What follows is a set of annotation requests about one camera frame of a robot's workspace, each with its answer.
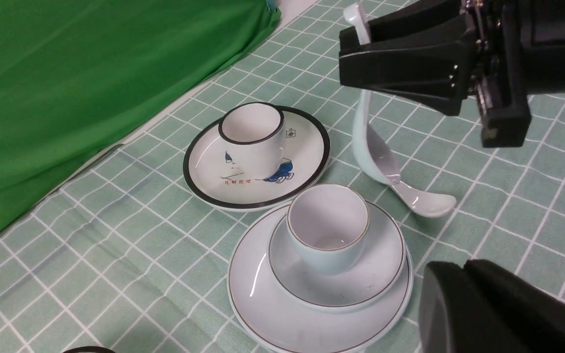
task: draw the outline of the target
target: small plate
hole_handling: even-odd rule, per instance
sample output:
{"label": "small plate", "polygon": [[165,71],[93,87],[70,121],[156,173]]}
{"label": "small plate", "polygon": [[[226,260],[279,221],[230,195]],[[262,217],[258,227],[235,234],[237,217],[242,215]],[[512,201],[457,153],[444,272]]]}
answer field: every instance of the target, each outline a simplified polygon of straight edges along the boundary
{"label": "small plate", "polygon": [[398,279],[406,265],[406,245],[394,219],[367,203],[370,228],[365,250],[348,271],[327,276],[305,264],[291,243],[285,217],[269,243],[274,276],[302,304],[319,309],[358,310],[378,299]]}
{"label": "small plate", "polygon": [[206,127],[186,150],[182,169],[187,185],[202,201],[222,210],[252,212],[288,201],[316,183],[326,168],[330,139],[310,114],[278,107],[285,116],[285,150],[278,172],[268,179],[244,175],[219,136],[220,119]]}
{"label": "small plate", "polygon": [[350,313],[325,313],[300,304],[278,284],[267,264],[269,238],[289,206],[261,216],[238,241],[228,270],[228,296],[238,321],[266,348],[282,353],[350,353],[390,331],[413,288],[410,255],[390,290]]}

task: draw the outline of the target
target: teacup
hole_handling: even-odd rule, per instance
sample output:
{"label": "teacup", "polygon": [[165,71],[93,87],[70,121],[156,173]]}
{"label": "teacup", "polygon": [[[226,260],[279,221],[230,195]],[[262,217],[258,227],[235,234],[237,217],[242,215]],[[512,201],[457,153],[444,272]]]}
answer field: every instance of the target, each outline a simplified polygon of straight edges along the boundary
{"label": "teacup", "polygon": [[365,249],[370,224],[361,195],[337,184],[307,188],[291,202],[287,228],[300,258],[325,275],[350,269]]}
{"label": "teacup", "polygon": [[218,129],[227,153],[246,175],[267,179],[276,174],[285,147],[282,110],[264,102],[245,103],[227,112]]}

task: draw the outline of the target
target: cartoon figure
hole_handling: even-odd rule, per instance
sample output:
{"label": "cartoon figure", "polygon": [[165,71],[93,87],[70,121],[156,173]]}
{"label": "cartoon figure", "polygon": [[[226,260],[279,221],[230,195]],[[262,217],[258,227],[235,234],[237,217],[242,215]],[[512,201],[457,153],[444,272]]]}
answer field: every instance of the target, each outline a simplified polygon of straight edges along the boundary
{"label": "cartoon figure", "polygon": [[226,164],[230,166],[230,170],[228,171],[227,176],[222,176],[222,179],[234,180],[237,179],[237,176],[242,175],[243,172],[239,170],[239,167],[235,165],[235,162],[232,160],[231,155],[226,152]]}
{"label": "cartoon figure", "polygon": [[263,179],[263,181],[280,184],[285,180],[293,178],[293,173],[291,172],[293,170],[293,163],[291,163],[291,159],[283,158],[282,161],[280,167],[278,167],[278,172],[267,179]]}
{"label": "cartoon figure", "polygon": [[[226,152],[226,156],[224,156],[227,165],[231,166],[231,170],[229,170],[227,176],[222,176],[222,179],[227,180],[236,180],[241,178],[240,175],[244,173],[239,170],[239,167],[235,165],[235,162],[232,160],[232,157]],[[291,159],[283,158],[280,167],[276,174],[270,176],[267,179],[262,179],[262,181],[266,181],[268,183],[277,183],[280,184],[285,180],[289,180],[293,178],[294,173],[291,171],[293,170],[293,163],[291,163]]]}

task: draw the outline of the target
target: ceramic spoon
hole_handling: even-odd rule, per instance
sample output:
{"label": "ceramic spoon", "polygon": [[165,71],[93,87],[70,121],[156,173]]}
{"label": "ceramic spoon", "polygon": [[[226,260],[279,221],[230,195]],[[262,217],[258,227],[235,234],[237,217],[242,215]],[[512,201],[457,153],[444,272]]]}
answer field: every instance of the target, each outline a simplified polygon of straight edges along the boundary
{"label": "ceramic spoon", "polygon": [[[343,10],[343,16],[355,27],[359,44],[370,43],[365,14],[355,3]],[[442,217],[455,207],[457,199],[451,195],[434,194],[410,187],[401,181],[401,170],[388,145],[369,124],[369,90],[361,90],[355,120],[352,125],[352,151],[361,170],[370,178],[389,185],[409,208],[422,217]]]}

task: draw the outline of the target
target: plate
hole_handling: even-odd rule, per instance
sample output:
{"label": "plate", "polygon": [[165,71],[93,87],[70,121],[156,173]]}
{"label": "plate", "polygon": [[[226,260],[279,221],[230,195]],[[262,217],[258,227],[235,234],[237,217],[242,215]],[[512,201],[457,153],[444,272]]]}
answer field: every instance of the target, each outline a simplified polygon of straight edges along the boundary
{"label": "plate", "polygon": [[367,203],[370,227],[365,250],[348,271],[328,276],[305,264],[291,243],[285,217],[269,243],[269,264],[281,286],[302,304],[323,310],[359,309],[388,290],[406,265],[406,245],[394,219]]}
{"label": "plate", "polygon": [[245,330],[281,353],[350,353],[381,339],[402,317],[411,299],[410,256],[390,290],[370,306],[350,313],[325,313],[292,299],[267,261],[269,238],[288,205],[261,216],[239,240],[228,272],[228,296]]}
{"label": "plate", "polygon": [[207,126],[186,150],[182,169],[193,194],[231,212],[266,210],[316,183],[328,162],[330,139],[312,115],[279,106],[285,116],[285,150],[278,172],[267,179],[246,176],[226,151],[221,119]]}

